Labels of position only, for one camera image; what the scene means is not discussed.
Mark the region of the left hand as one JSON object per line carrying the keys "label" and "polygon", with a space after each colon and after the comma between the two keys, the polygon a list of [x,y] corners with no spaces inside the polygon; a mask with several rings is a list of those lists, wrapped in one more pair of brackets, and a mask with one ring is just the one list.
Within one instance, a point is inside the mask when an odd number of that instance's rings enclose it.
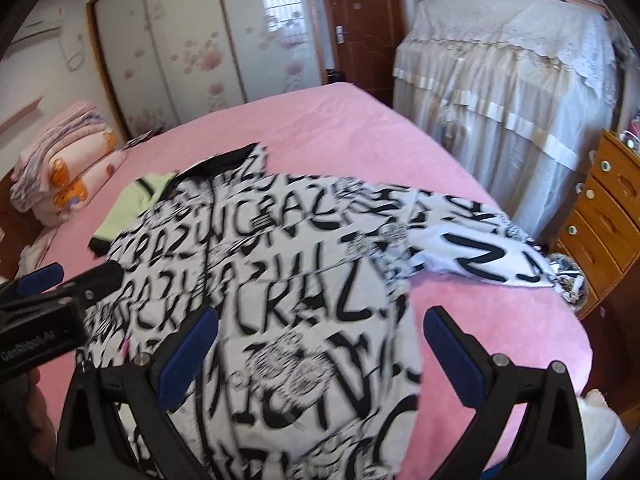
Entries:
{"label": "left hand", "polygon": [[54,479],[56,431],[40,369],[1,385],[1,478]]}

